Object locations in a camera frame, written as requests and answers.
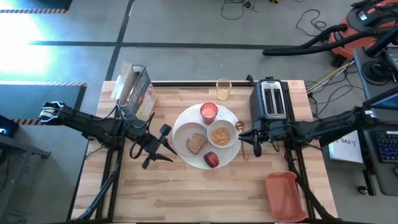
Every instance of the orange tray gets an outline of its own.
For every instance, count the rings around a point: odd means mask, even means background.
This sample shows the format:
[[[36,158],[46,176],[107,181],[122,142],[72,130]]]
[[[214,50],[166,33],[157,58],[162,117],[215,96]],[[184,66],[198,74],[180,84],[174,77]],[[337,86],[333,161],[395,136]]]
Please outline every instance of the orange tray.
[[[278,172],[266,178],[268,204],[278,222],[300,222],[306,217],[301,208],[296,177],[293,172]]]

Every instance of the hazard tape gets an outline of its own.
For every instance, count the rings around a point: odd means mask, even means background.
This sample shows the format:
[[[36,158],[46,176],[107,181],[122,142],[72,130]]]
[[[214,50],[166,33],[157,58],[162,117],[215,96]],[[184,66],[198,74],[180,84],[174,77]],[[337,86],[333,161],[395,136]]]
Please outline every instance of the hazard tape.
[[[64,14],[66,9],[0,9],[0,13],[22,13],[22,14]]]
[[[11,119],[11,121],[19,125],[45,125],[39,119]]]
[[[55,86],[84,86],[84,82],[23,82],[23,81],[0,81],[0,85],[55,85]]]

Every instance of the bread slice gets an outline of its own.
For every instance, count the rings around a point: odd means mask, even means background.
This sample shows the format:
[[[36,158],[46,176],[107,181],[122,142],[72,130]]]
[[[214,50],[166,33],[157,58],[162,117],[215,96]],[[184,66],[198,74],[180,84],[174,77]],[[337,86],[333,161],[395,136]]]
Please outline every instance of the bread slice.
[[[206,142],[207,139],[203,135],[195,133],[192,136],[192,140],[188,138],[187,148],[196,155]]]

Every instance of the red apple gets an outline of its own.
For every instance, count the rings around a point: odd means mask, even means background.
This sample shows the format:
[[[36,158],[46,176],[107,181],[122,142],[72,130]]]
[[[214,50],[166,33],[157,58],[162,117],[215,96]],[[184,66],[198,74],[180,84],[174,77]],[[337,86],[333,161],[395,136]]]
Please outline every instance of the red apple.
[[[205,161],[211,168],[215,168],[218,166],[218,157],[214,152],[209,152],[208,154],[206,154]]]

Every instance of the butcher block tabletop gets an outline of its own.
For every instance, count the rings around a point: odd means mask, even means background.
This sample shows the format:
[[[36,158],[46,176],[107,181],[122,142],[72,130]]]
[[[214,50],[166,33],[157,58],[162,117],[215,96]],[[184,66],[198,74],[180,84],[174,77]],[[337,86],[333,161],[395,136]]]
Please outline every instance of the butcher block tabletop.
[[[297,121],[312,120],[310,105],[302,80],[287,81],[294,115]],[[97,116],[106,116],[115,106],[110,98],[116,82],[104,82]],[[155,87],[159,100],[150,132],[160,136],[163,124],[171,127],[188,107],[205,102],[225,106],[251,128],[249,96],[252,87],[233,86],[226,101],[217,100],[215,87]],[[173,147],[171,133],[167,136]],[[262,156],[254,157],[252,146],[244,143],[246,161],[242,152],[226,166],[202,170],[185,163],[181,158],[161,146],[159,153],[174,162],[155,161],[144,170],[144,153],[134,160],[129,157],[131,141],[126,141],[116,198],[114,222],[273,222],[267,204],[265,179],[273,172],[287,171],[284,147],[275,152],[269,143],[262,145]],[[99,148],[90,141],[87,153]],[[322,152],[311,147],[303,150],[310,188],[320,203],[337,217],[335,203],[322,158]],[[106,149],[88,157],[84,163],[78,186],[72,218],[81,215],[101,186]],[[307,211],[305,197],[300,190],[303,210]],[[105,217],[108,212],[110,190],[105,198]]]

